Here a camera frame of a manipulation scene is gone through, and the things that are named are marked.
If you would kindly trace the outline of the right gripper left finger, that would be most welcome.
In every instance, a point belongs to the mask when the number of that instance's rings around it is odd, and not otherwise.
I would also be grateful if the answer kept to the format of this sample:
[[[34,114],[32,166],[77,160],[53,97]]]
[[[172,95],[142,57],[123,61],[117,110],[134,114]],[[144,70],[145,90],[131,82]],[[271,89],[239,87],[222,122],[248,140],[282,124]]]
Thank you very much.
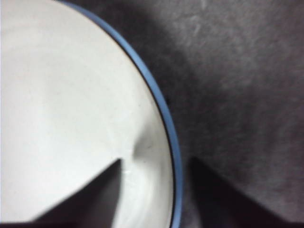
[[[120,196],[122,161],[117,159],[81,190],[30,222],[2,228],[110,228]]]

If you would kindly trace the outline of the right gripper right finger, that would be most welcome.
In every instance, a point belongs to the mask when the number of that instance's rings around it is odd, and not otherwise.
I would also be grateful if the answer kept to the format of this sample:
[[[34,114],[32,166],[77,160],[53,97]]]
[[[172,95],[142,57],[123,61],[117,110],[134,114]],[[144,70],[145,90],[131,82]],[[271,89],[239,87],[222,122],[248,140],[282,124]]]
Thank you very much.
[[[200,221],[205,228],[302,228],[267,210],[196,157],[190,158],[190,178]]]

